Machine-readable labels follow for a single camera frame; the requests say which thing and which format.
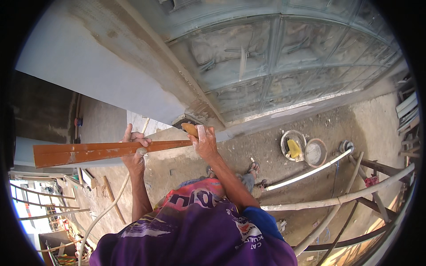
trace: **glass block wall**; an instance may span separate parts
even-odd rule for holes
[[[225,121],[362,90],[402,56],[368,1],[130,2]]]

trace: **flip flop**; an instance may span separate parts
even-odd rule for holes
[[[216,177],[216,174],[213,172],[213,170],[212,170],[212,168],[210,167],[210,165],[208,165],[207,167],[206,167],[206,173],[207,173],[207,177],[209,177],[210,176],[210,174],[213,174],[214,176],[213,176],[213,178],[215,178]]]
[[[259,166],[259,170],[260,170],[260,164],[256,161],[250,163],[250,165],[248,166],[248,170],[247,173],[251,174],[251,172],[256,171],[256,177],[259,175],[259,172],[257,170],[255,170],[256,166]]]

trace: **yellow sponge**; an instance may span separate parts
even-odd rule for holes
[[[299,156],[299,154],[302,152],[300,150],[299,145],[297,145],[297,143],[292,139],[289,139],[287,141],[287,145],[288,145],[288,149],[290,150],[290,156],[293,159]]]

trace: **hand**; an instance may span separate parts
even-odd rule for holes
[[[148,147],[152,139],[145,137],[140,132],[132,132],[133,125],[128,124],[122,142],[140,142],[143,147]],[[145,171],[144,154],[147,152],[145,148],[139,148],[135,154],[121,157],[121,160],[129,170],[130,176],[143,177]]]
[[[205,160],[209,162],[214,160],[218,155],[216,146],[216,135],[214,134],[214,127],[206,127],[203,125],[196,125],[198,130],[198,138],[188,134],[188,138],[192,141],[195,151]]]

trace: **concrete floor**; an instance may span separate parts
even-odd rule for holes
[[[114,132],[119,137],[119,132],[124,132],[125,123],[121,118],[117,119],[117,124],[108,115],[105,117],[102,104],[86,102],[82,108],[84,122],[88,120],[82,131],[82,140],[93,142],[112,141],[108,138],[108,132]],[[328,158],[333,157],[332,153],[337,150],[342,140],[350,140],[355,146],[355,153],[364,151],[364,158],[378,160],[395,168],[403,167],[403,158],[398,157],[400,142],[402,137],[397,135],[398,118],[395,106],[398,104],[396,94],[387,94],[373,100],[356,103],[350,106],[339,107],[331,111],[318,114],[314,117],[306,118],[293,123],[278,126],[269,130],[254,133],[247,136],[237,137],[232,140],[218,143],[219,153],[227,161],[228,165],[236,173],[243,174],[247,171],[250,158],[253,157],[260,163],[261,172],[257,179],[267,179],[268,184],[274,184],[286,180],[293,175],[303,171],[307,172],[310,167],[305,162],[294,163],[285,159],[279,147],[282,130],[296,129],[308,135],[310,138],[320,138],[328,148]],[[116,113],[117,117],[122,117],[120,110],[114,111],[115,107],[108,107],[109,113]],[[186,134],[175,128],[170,128],[151,135],[154,140],[178,140],[186,139]],[[169,151],[153,152],[146,157],[147,170],[145,172],[145,184],[151,204],[154,206],[164,195],[179,183],[188,179],[205,175],[206,163],[194,152],[193,148],[184,147]],[[259,201],[261,205],[280,204],[289,202],[320,200],[342,194],[344,187],[351,177],[354,167],[348,159],[340,163],[340,168],[335,179],[336,166],[331,166],[325,170],[309,176],[301,181],[292,183],[286,187],[270,192],[264,192]],[[99,188],[89,192],[87,189],[75,189],[77,201],[67,201],[71,206],[90,208],[94,215],[103,211],[110,203],[110,199],[102,195],[100,187],[103,185],[102,177],[107,176],[112,191],[117,194],[121,184],[127,174],[124,166],[90,168],[89,172],[96,177]],[[370,176],[372,170],[365,169]],[[387,176],[381,174],[380,180]],[[357,177],[351,191],[364,188],[361,178]],[[72,194],[70,187],[64,188],[64,194]],[[400,183],[388,187],[384,191],[379,191],[385,206],[394,204],[394,199],[400,190]],[[346,222],[352,210],[353,202],[344,204],[337,215],[328,226],[330,238],[324,231],[319,244],[332,243]],[[132,196],[131,186],[127,184],[118,206],[127,223],[131,220]],[[329,208],[304,209],[300,211],[271,212],[277,219],[286,219],[287,226],[284,232],[284,239],[292,246],[297,245],[314,228],[316,222],[321,221],[327,214]],[[85,232],[92,222],[92,217],[88,212],[77,213],[69,217],[71,222],[81,232]],[[380,226],[382,220],[378,219],[371,211],[362,204],[358,204],[356,212],[350,221],[347,229],[340,238],[340,241],[361,236],[367,231],[372,231]],[[102,235],[107,233],[117,233],[125,225],[118,218],[115,210],[111,210],[94,227],[90,235],[92,242],[97,241]],[[334,251],[326,262],[326,265],[342,265],[351,258],[359,255],[367,246],[356,249]],[[316,265],[318,257],[322,253],[303,253],[298,257],[299,265]]]

